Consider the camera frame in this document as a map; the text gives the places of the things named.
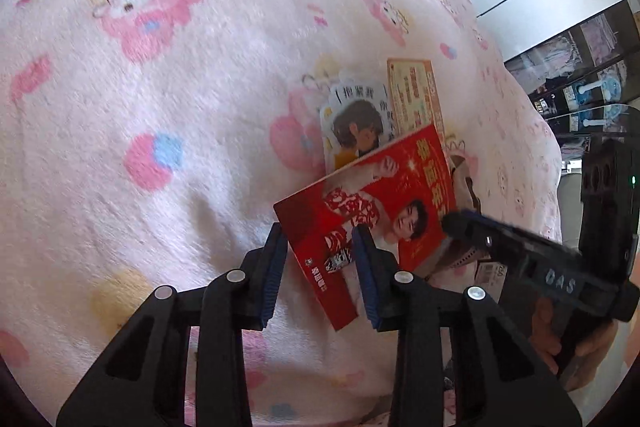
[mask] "yellow ticket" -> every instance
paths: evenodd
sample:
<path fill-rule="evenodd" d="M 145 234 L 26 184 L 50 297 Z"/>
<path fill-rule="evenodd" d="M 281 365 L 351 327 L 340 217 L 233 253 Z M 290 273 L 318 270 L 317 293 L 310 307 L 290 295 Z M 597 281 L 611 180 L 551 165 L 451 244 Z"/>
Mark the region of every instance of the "yellow ticket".
<path fill-rule="evenodd" d="M 431 61 L 390 58 L 386 71 L 398 136 L 433 123 L 444 143 L 444 123 Z"/>

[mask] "red booklet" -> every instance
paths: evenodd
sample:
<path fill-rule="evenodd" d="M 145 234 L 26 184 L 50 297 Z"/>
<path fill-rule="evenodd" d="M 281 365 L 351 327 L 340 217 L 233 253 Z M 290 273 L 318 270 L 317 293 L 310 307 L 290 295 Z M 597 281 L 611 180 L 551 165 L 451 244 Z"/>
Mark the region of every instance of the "red booklet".
<path fill-rule="evenodd" d="M 414 270 L 445 235 L 439 217 L 455 208 L 447 161 L 433 125 L 396 139 L 276 203 L 289 244 L 336 330 L 357 313 L 340 269 L 351 262 L 351 232 L 398 244 Z"/>

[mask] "silver screw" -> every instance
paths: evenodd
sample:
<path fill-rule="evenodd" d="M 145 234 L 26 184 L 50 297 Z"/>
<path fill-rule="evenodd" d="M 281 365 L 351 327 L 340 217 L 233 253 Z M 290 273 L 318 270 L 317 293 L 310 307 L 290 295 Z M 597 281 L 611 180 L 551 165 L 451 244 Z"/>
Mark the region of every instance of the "silver screw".
<path fill-rule="evenodd" d="M 466 293 L 471 297 L 474 301 L 481 301 L 486 297 L 486 292 L 480 286 L 471 286 Z"/>
<path fill-rule="evenodd" d="M 154 291 L 154 296 L 156 297 L 156 299 L 160 299 L 161 301 L 164 299 L 168 299 L 173 294 L 174 290 L 171 288 L 171 286 L 160 286 L 156 288 L 156 291 Z"/>
<path fill-rule="evenodd" d="M 229 282 L 242 282 L 245 277 L 246 275 L 242 270 L 231 270 L 226 274 L 226 280 Z"/>
<path fill-rule="evenodd" d="M 394 274 L 394 279 L 402 284 L 407 284 L 414 280 L 414 274 L 400 270 Z"/>

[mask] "man on red card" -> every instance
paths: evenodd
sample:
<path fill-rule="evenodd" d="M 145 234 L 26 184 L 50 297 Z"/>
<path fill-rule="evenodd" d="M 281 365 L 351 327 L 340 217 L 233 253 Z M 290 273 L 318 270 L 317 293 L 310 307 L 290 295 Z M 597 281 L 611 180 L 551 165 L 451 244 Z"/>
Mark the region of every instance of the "man on red card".
<path fill-rule="evenodd" d="M 382 238 L 389 244 L 401 239 L 410 241 L 420 237 L 427 229 L 428 214 L 424 203 L 416 199 L 393 212 L 392 204 L 381 199 L 393 199 L 393 186 L 378 183 L 382 178 L 393 178 L 398 163 L 385 156 L 380 162 L 354 165 L 334 174 L 324 183 L 322 200 L 345 221 L 324 236 L 329 259 L 324 268 L 335 272 L 351 262 L 351 233 L 354 227 L 365 224 L 373 238 Z"/>

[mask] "orange border ticket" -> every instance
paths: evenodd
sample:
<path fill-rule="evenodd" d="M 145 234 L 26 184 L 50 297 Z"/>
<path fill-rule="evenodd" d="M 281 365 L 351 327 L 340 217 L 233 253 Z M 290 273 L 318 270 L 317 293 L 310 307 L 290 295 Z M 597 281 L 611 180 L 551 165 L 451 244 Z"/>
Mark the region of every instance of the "orange border ticket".
<path fill-rule="evenodd" d="M 390 58 L 386 73 L 398 136 L 433 123 L 444 143 L 444 122 L 431 61 Z"/>

